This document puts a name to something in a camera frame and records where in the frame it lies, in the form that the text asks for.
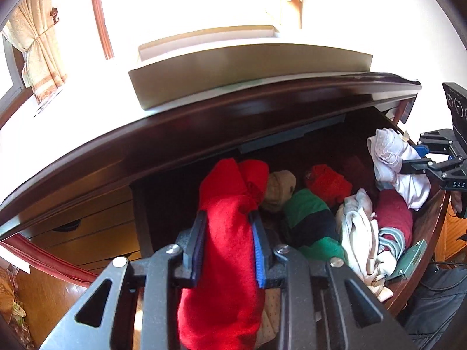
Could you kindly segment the pink lace-trimmed underwear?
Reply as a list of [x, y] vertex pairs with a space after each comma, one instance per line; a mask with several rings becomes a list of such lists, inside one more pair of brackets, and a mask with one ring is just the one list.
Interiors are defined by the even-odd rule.
[[406, 205], [415, 211], [422, 208], [431, 191], [426, 175], [403, 175], [404, 160], [419, 160], [420, 156], [394, 129], [376, 129], [367, 138], [367, 148], [374, 164], [374, 177], [379, 190], [394, 190]]

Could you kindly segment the beige garment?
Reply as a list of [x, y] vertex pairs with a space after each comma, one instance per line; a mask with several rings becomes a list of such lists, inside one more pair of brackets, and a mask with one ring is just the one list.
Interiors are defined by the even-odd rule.
[[288, 170], [275, 171], [268, 176], [267, 189], [261, 207], [268, 212], [279, 212], [296, 188], [296, 177]]

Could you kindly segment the cream quilted bra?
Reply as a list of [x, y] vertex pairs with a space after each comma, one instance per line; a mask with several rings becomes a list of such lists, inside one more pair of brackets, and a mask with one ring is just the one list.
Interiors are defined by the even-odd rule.
[[367, 192], [361, 188], [346, 197], [336, 219], [351, 270], [380, 302], [393, 297], [393, 291], [386, 287], [386, 277], [395, 270], [397, 260], [379, 245], [378, 222]]

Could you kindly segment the bright red fleece garment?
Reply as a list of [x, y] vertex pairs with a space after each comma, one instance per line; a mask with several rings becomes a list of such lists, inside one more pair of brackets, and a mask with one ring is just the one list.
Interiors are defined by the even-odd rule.
[[352, 192], [352, 184], [326, 164], [313, 165], [306, 173], [305, 183], [329, 208], [342, 204]]

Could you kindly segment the dark wooden drawer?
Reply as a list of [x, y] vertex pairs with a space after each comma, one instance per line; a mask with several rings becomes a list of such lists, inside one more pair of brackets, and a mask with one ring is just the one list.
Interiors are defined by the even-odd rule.
[[[366, 214], [377, 221], [379, 230], [401, 231], [407, 252], [414, 245], [425, 245], [412, 275], [386, 281], [393, 292], [393, 297], [385, 302], [386, 309], [398, 315], [406, 308], [438, 239], [444, 235], [443, 225], [450, 209], [447, 193], [435, 183], [418, 210], [408, 208], [391, 187], [377, 183], [367, 137], [389, 125], [371, 108], [332, 118], [330, 122], [315, 122], [312, 131], [305, 134], [282, 133], [272, 146], [247, 145], [224, 156], [259, 159], [268, 164], [272, 177], [260, 216], [264, 225], [287, 243], [296, 244], [301, 237], [287, 229], [283, 211], [290, 205], [291, 193], [307, 190], [323, 200], [337, 219], [354, 202], [360, 202]], [[217, 160], [200, 160], [132, 184], [135, 225], [143, 257], [149, 257], [192, 226], [199, 205], [199, 185]]]

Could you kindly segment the green and navy striped garment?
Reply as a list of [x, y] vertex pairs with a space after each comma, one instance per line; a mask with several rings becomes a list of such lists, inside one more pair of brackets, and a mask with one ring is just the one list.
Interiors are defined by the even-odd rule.
[[292, 246], [308, 259], [347, 261], [337, 221], [326, 203], [308, 189], [294, 193], [283, 206]]

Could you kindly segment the dark red knit garment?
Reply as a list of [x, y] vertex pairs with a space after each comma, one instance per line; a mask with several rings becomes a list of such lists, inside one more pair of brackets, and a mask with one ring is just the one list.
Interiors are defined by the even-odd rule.
[[395, 242], [402, 251], [412, 244], [412, 212], [395, 190], [383, 190], [375, 209], [379, 234]]

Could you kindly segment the green metal lock plate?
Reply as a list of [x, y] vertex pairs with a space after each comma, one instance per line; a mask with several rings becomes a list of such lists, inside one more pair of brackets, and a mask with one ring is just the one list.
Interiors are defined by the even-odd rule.
[[407, 249], [397, 261], [393, 273], [386, 277], [386, 283], [391, 284], [410, 279], [421, 262], [426, 249], [427, 242], [425, 239], [417, 241], [414, 246]]

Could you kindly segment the dark wooden dresser top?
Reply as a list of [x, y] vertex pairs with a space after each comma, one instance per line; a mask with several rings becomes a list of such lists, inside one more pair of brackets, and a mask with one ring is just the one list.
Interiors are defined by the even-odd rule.
[[391, 73], [278, 81], [157, 113], [79, 146], [23, 183], [1, 207], [12, 235], [152, 173], [361, 108], [415, 97], [421, 85]]

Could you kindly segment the dark blue trousers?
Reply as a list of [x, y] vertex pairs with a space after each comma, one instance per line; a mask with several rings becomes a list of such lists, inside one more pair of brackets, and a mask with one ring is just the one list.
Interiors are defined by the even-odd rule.
[[432, 349], [466, 298], [466, 266], [431, 264], [397, 315], [418, 349]]

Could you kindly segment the cream patterned curtain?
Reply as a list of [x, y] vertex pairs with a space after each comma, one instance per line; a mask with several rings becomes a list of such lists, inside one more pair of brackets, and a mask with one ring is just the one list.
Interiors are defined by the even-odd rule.
[[58, 23], [52, 0], [21, 0], [1, 30], [23, 54], [23, 82], [39, 105], [53, 97], [67, 80], [55, 32]]

